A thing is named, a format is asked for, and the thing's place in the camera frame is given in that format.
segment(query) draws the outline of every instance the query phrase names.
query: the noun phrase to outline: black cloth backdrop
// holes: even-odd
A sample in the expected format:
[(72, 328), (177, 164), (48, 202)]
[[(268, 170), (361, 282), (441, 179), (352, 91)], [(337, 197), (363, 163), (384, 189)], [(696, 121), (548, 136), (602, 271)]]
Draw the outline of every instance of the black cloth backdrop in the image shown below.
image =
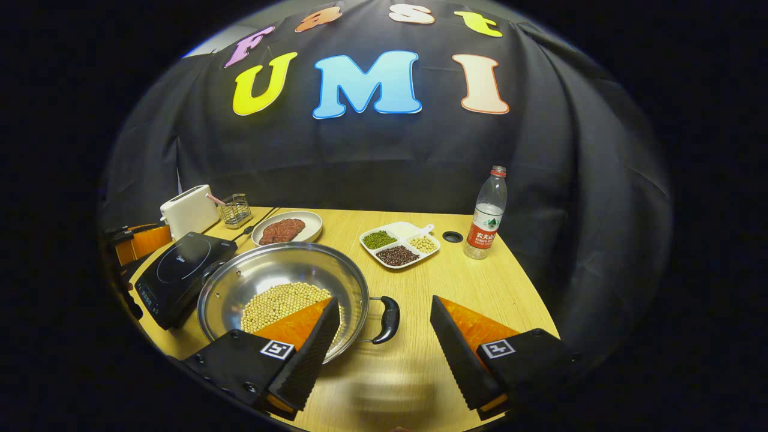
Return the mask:
[[(499, 233), (547, 304), (563, 340), (599, 364), (654, 295), (670, 246), (670, 186), (639, 108), (599, 65), (532, 22), (509, 22), (436, 0), (415, 4), (436, 22), (395, 22), (398, 0), (342, 1), (275, 22), (242, 61), (236, 44), (181, 59), (126, 121), (105, 171), (103, 227), (158, 221), (183, 189), (245, 193), (252, 205), (469, 214), (492, 164), (508, 169)], [(312, 12), (343, 16), (309, 31)], [(454, 11), (482, 13), (502, 38), (472, 31)], [(348, 55), (367, 71), (383, 53), (415, 52), (414, 115), (363, 113), (316, 120), (316, 61)], [(255, 65), (266, 90), (276, 56), (297, 52), (272, 105), (233, 112), (235, 77)], [(471, 112), (454, 54), (484, 55), (506, 115)]]

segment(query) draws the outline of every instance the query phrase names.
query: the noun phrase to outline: white sectioned tray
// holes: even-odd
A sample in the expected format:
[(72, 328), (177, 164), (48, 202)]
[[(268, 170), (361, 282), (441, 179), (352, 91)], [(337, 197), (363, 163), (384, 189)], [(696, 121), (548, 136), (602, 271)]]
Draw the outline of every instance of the white sectioned tray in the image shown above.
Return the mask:
[[(363, 248), (365, 248), (366, 251), (368, 251), (371, 254), (371, 256), (373, 256), (374, 259), (376, 259), (384, 267), (395, 268), (395, 269), (405, 268), (411, 264), (416, 264), (417, 262), (423, 260), (424, 258), (427, 258), (430, 255), (434, 255), (437, 251), (440, 250), (440, 242), (429, 234), (429, 232), (434, 228), (435, 228), (435, 225), (432, 225), (432, 224), (427, 225), (426, 227), (424, 227), (424, 231), (426, 232), (422, 233), (422, 229), (415, 226), (414, 224), (409, 224), (408, 222), (402, 222), (402, 221), (394, 222), (388, 225), (382, 225), (378, 228), (374, 228), (370, 231), (366, 231), (362, 233), (360, 235), (360, 244), (362, 245)], [(368, 247), (366, 246), (365, 243), (362, 242), (362, 240), (363, 238), (366, 237), (366, 235), (377, 232), (377, 231), (385, 231), (390, 237), (394, 237), (396, 240), (378, 249), (368, 249)], [(429, 252), (428, 254), (425, 254), (421, 252), (419, 249), (416, 249), (413, 246), (411, 246), (409, 241), (421, 236), (427, 237), (429, 240), (432, 241), (432, 243), (435, 244), (434, 251)], [(405, 246), (406, 249), (413, 252), (414, 254), (417, 254), (419, 257), (409, 262), (408, 264), (394, 266), (394, 265), (389, 265), (385, 263), (384, 261), (381, 260), (381, 258), (376, 256), (376, 254), (378, 254), (379, 252), (384, 251), (385, 249), (394, 248), (396, 246)]]

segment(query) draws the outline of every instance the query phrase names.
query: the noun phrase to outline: raw ground meat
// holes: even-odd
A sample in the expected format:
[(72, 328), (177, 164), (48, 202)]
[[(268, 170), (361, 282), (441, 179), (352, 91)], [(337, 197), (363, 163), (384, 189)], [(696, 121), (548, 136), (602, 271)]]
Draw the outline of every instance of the raw ground meat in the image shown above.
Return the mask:
[(283, 219), (280, 222), (275, 222), (264, 228), (264, 234), (262, 234), (259, 244), (264, 246), (281, 241), (291, 241), (304, 227), (306, 224), (300, 219)]

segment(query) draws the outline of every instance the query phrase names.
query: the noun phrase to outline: letter m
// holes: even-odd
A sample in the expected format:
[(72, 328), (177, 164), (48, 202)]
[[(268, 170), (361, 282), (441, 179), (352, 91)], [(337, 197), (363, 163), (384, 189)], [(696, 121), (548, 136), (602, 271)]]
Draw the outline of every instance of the letter m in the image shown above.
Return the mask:
[(387, 51), (379, 56), (368, 72), (346, 55), (324, 58), (315, 63), (323, 77), (320, 83), (320, 105), (312, 111), (318, 119), (339, 117), (346, 106), (339, 103), (339, 92), (357, 112), (363, 112), (373, 93), (381, 88), (381, 97), (373, 109), (383, 114), (414, 114), (422, 103), (413, 94), (413, 62), (415, 52)]

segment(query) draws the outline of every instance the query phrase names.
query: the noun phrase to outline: black handle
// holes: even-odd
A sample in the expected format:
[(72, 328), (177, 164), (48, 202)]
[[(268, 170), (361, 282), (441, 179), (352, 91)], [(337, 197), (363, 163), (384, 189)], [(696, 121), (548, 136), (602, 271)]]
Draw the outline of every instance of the black handle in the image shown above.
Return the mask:
[(216, 272), (216, 270), (219, 269), (219, 267), (226, 264), (226, 261), (218, 261), (214, 262), (213, 264), (209, 265), (205, 271), (203, 271), (203, 276), (201, 277), (202, 285), (205, 285), (205, 283), (208, 281), (208, 278)]
[(381, 300), (384, 303), (382, 331), (378, 336), (371, 339), (371, 343), (374, 345), (383, 344), (392, 339), (395, 333), (397, 333), (397, 327), (400, 326), (400, 306), (394, 299), (387, 296), (371, 297), (371, 300)]

